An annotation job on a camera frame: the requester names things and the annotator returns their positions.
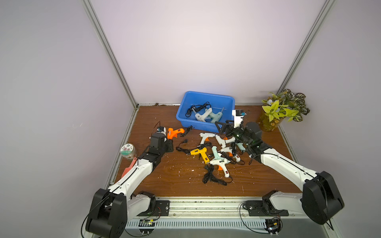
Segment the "mint green glue gun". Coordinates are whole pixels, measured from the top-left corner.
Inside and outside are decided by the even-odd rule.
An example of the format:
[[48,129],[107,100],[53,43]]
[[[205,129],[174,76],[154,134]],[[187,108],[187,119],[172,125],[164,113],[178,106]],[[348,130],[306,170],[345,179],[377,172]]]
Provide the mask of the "mint green glue gun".
[[219,122],[223,116],[223,111],[224,111],[224,108],[221,109],[220,112],[218,113],[213,113],[211,112],[208,116],[207,116],[207,119],[211,119],[210,123],[215,123],[215,122]]

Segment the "large white glue gun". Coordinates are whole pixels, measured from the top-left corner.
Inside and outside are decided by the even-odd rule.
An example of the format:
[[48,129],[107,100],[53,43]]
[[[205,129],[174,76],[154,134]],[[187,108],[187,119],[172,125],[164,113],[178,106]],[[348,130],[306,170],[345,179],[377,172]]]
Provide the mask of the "large white glue gun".
[[205,119],[212,113],[212,108],[208,108],[203,114],[197,113],[195,109],[193,109],[193,112],[195,112],[195,118],[199,122],[205,122]]

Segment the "white glue gun red switch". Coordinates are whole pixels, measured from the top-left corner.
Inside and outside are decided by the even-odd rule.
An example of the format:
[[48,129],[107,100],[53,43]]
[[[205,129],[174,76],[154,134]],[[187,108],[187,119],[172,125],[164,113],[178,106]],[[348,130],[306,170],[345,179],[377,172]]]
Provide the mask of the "white glue gun red switch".
[[226,158],[213,159],[213,160],[210,161],[211,165],[218,165],[224,171],[224,176],[226,178],[230,177],[229,171],[226,168],[226,165],[229,164],[229,163],[230,163],[230,161],[228,159],[226,159]]

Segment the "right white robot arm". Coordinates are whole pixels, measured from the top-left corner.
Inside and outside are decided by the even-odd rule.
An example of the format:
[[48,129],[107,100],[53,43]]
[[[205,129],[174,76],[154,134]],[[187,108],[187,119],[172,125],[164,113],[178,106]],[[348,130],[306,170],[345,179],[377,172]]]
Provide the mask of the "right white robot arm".
[[303,213],[323,225],[344,208],[343,198],[331,174],[326,171],[318,173],[283,156],[262,141],[262,131],[257,123],[248,122],[245,126],[236,127],[232,120],[227,120],[225,123],[217,122],[216,127],[219,134],[242,143],[252,161],[274,169],[300,190],[299,193],[269,192],[262,197],[265,212],[287,210]]

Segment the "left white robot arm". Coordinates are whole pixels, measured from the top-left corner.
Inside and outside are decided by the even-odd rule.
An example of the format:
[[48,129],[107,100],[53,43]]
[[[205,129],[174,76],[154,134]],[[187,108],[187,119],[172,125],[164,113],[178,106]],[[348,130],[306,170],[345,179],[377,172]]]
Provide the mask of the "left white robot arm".
[[119,238],[131,219],[154,210],[154,194],[133,193],[156,169],[162,157],[173,150],[173,142],[168,139],[165,128],[159,127],[151,135],[149,146],[138,158],[133,159],[121,179],[107,189],[100,188],[95,192],[81,230],[103,238]]

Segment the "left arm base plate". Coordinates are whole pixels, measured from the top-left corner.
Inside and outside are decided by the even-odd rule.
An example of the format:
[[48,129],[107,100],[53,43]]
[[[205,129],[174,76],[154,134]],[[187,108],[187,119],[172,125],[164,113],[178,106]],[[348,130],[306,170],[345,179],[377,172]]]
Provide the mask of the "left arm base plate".
[[155,205],[149,207],[149,209],[140,214],[140,216],[169,216],[170,201],[169,200],[158,200]]

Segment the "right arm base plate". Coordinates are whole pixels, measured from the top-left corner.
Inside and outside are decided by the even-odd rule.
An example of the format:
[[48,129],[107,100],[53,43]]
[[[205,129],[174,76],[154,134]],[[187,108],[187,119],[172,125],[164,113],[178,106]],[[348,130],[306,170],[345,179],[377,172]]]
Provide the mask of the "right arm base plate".
[[269,202],[262,200],[248,200],[243,207],[249,212],[249,216],[289,216],[287,210],[278,210]]

